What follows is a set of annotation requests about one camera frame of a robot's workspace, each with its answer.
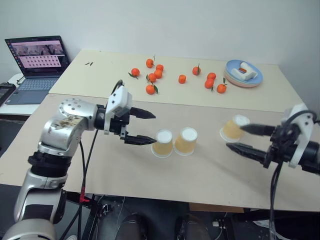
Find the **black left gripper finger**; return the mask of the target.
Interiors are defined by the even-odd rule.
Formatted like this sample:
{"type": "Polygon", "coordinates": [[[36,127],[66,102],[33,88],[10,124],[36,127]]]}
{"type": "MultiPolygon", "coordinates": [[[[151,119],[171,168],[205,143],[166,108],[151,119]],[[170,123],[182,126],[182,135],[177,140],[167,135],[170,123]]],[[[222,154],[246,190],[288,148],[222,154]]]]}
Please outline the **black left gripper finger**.
{"type": "Polygon", "coordinates": [[[130,115],[135,116],[136,118],[139,118],[139,119],[155,119],[156,118],[156,116],[153,113],[141,108],[136,108],[136,107],[132,107],[130,109],[130,115]]]}
{"type": "Polygon", "coordinates": [[[150,145],[156,142],[157,142],[156,139],[153,139],[148,136],[143,136],[143,135],[137,135],[137,136],[126,135],[124,138],[124,143],[130,144],[130,145],[142,146],[142,145],[150,145]]]}

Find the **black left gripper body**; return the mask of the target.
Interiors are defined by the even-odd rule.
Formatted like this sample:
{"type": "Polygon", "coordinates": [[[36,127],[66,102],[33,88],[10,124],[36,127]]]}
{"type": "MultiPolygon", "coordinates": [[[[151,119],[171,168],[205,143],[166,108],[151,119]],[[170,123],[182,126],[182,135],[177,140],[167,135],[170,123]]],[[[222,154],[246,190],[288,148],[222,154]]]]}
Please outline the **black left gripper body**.
{"type": "Polygon", "coordinates": [[[127,125],[130,123],[130,114],[125,113],[122,116],[114,116],[110,120],[109,131],[114,135],[120,137],[121,140],[124,140],[125,144],[129,144],[129,137],[127,131],[127,125]]]}

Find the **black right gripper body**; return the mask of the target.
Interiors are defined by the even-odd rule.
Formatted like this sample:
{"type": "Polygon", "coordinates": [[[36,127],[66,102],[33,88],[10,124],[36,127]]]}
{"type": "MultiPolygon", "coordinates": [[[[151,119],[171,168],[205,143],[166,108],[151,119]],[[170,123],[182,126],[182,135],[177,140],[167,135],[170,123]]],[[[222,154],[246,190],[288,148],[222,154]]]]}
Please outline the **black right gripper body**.
{"type": "Polygon", "coordinates": [[[271,162],[280,165],[290,161],[290,157],[293,156],[293,146],[300,133],[300,128],[295,123],[276,126],[270,137],[271,145],[263,160],[263,167],[267,169],[271,162]]]}

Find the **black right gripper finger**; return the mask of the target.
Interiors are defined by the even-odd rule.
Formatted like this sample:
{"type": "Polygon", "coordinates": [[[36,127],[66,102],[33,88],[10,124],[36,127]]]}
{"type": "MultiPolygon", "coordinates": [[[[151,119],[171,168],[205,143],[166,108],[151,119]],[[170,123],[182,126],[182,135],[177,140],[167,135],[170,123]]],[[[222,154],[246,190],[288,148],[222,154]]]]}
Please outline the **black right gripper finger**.
{"type": "Polygon", "coordinates": [[[255,160],[259,163],[263,163],[267,153],[265,151],[255,149],[250,145],[239,143],[239,142],[229,142],[226,143],[226,146],[233,152],[248,158],[255,160]]]}
{"type": "Polygon", "coordinates": [[[275,130],[274,126],[250,123],[240,127],[241,130],[257,136],[271,136],[275,130]]]}

